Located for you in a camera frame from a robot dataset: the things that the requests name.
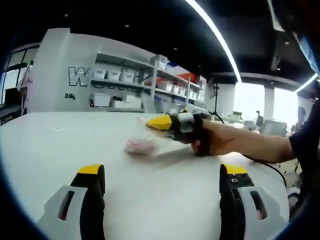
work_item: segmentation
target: ceiling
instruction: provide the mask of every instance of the ceiling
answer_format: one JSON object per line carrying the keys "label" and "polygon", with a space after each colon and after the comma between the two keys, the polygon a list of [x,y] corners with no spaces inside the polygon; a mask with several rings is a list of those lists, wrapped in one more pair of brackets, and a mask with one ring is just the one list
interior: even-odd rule
{"label": "ceiling", "polygon": [[[273,29],[267,0],[196,1],[220,30],[240,72],[277,76],[298,83],[306,82],[314,74],[296,41],[289,34]],[[207,79],[214,73],[233,72],[214,33],[184,0],[56,4],[33,6],[27,12],[29,20],[21,26],[15,47],[41,42],[47,29],[64,27],[72,33],[111,38],[162,54]],[[272,70],[275,53],[280,61]],[[234,76],[216,79],[220,83],[236,82]],[[283,83],[282,87],[297,88]],[[308,90],[318,90],[316,81]]]}

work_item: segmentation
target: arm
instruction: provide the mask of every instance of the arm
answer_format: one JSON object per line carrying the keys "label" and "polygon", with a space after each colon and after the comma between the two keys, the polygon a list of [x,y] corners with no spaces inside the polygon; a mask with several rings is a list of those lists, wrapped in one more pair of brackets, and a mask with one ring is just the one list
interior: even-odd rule
{"label": "arm", "polygon": [[206,120],[203,121],[203,127],[211,134],[212,155],[237,152],[269,163],[281,163],[295,158],[286,137],[262,135]]}

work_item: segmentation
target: led light strip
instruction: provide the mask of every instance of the led light strip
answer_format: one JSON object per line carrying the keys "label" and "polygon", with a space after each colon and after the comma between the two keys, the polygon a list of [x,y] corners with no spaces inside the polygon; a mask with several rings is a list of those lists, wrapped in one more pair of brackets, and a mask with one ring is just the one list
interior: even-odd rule
{"label": "led light strip", "polygon": [[300,86],[297,90],[294,91],[295,94],[300,92],[302,89],[304,89],[306,86],[308,86],[310,83],[312,83],[316,78],[318,77],[318,74],[314,74],[308,81],[306,81],[302,86]]}
{"label": "led light strip", "polygon": [[216,25],[214,24],[214,22],[208,16],[208,14],[205,12],[205,10],[203,10],[203,8],[195,0],[185,0],[185,1],[202,17],[202,19],[206,22],[206,24],[208,24],[209,28],[211,28],[212,32],[214,33],[214,35],[216,36],[216,38],[220,42],[223,50],[226,53],[226,56],[228,57],[228,59],[231,63],[231,66],[233,68],[233,71],[234,71],[234,74],[235,74],[235,77],[236,77],[238,83],[242,83],[241,76],[240,76],[239,70],[237,68],[235,59],[232,56],[226,41],[222,37],[221,33],[219,32],[219,30],[216,27]]}

